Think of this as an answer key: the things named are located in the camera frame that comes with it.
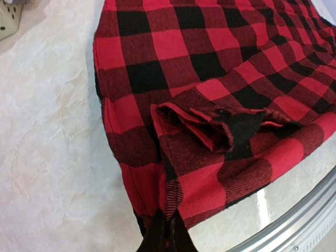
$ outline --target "black fabric patch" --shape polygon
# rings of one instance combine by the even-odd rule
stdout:
[[[313,110],[318,114],[325,113],[330,107],[330,104],[324,99],[321,98],[313,107]]]
[[[292,64],[289,66],[290,69],[292,69],[294,72],[298,73],[301,76],[311,76],[313,72],[315,72],[315,70],[311,67],[306,67],[298,62]]]
[[[224,13],[228,28],[238,28],[249,25],[237,8],[224,8]]]
[[[229,111],[226,111],[224,109],[216,109],[214,111],[216,114],[219,114],[221,117],[225,118],[225,119],[230,119],[232,114]]]
[[[154,90],[168,90],[168,84],[160,62],[152,61],[127,66],[133,93],[146,93]]]
[[[200,8],[176,7],[175,12],[181,29],[205,29],[204,15]]]
[[[251,86],[246,86],[240,91],[234,92],[233,96],[246,109],[263,109],[272,103],[271,99],[260,95]]]
[[[307,22],[307,19],[303,16],[299,16],[300,18],[300,21],[301,23],[303,24],[303,27],[306,29],[306,30],[311,30],[311,27],[309,26],[308,22]]]
[[[285,21],[288,27],[295,27],[293,20],[289,17],[287,13],[279,12],[279,15],[283,18],[283,21]]]
[[[117,12],[117,19],[120,36],[151,32],[145,12]]]
[[[273,75],[267,76],[267,79],[270,82],[272,82],[272,84],[277,89],[281,90],[285,94],[288,94],[291,90],[293,90],[293,88],[295,88],[297,86],[297,82],[285,78],[284,76],[282,76],[278,72],[276,72]]]
[[[328,50],[326,50],[324,47],[320,46],[320,45],[313,45],[313,48],[315,51],[320,51],[320,52],[328,52]]]
[[[271,131],[276,137],[280,139],[285,139],[289,138],[291,135],[299,131],[301,128],[302,127],[297,123],[290,123],[280,128],[277,127],[271,128]]]
[[[336,80],[330,85],[330,89],[336,93]]]
[[[260,53],[260,50],[256,46],[242,46],[240,52],[243,61],[247,61],[253,55]]]
[[[310,62],[314,63],[315,65],[318,65],[318,66],[321,66],[321,65],[325,66],[325,65],[327,65],[323,60],[321,60],[317,56],[317,54],[315,52],[313,54],[309,55],[307,58],[310,60]]]
[[[277,45],[277,46],[281,46],[284,45],[285,43],[288,42],[287,38],[285,38],[284,36],[276,36],[272,39],[272,41]]]
[[[190,55],[190,59],[201,81],[226,75],[215,52]]]
[[[164,169],[166,171],[166,183],[177,179],[175,169],[167,156],[164,156]]]
[[[143,219],[136,213],[135,209],[133,208],[133,212],[134,212],[134,215],[136,217],[136,221],[138,222],[138,226],[140,228],[140,232],[141,232],[141,235],[142,237],[145,237],[145,234],[147,232],[147,229],[145,227],[145,224],[143,222]]]
[[[157,162],[160,163],[161,162],[161,148],[160,148],[160,142],[159,142],[159,138],[157,136],[155,127],[153,124],[151,125],[147,125],[146,126],[146,130],[148,131],[149,136],[151,137],[152,141],[154,142],[155,148],[156,148],[156,153],[158,155],[158,159]]]
[[[275,25],[274,11],[272,9],[260,9],[259,12],[265,17],[266,24]]]
[[[233,149],[225,154],[226,161],[246,159],[253,156],[250,139],[261,127],[265,112],[257,114],[240,113],[233,115],[230,119],[221,116],[216,121],[224,122],[234,138]]]

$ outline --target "buffalo check flannel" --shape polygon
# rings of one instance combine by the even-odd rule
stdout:
[[[98,94],[145,226],[161,208],[190,228],[335,132],[335,35],[309,0],[106,0]]]

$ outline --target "white marble surface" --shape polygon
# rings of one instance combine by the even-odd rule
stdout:
[[[1,252],[135,251],[141,242],[94,88],[102,4],[32,0],[19,32],[0,41]],[[335,148],[336,135],[265,190],[192,228],[199,250],[222,252],[276,220],[332,168]]]

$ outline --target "silver metal rim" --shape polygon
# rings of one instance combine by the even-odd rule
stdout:
[[[292,209],[228,252],[309,252],[335,223],[336,166]]]

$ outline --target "beige outlet cover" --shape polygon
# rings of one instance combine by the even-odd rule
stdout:
[[[0,0],[0,40],[17,32],[21,12],[22,5],[7,4]]]

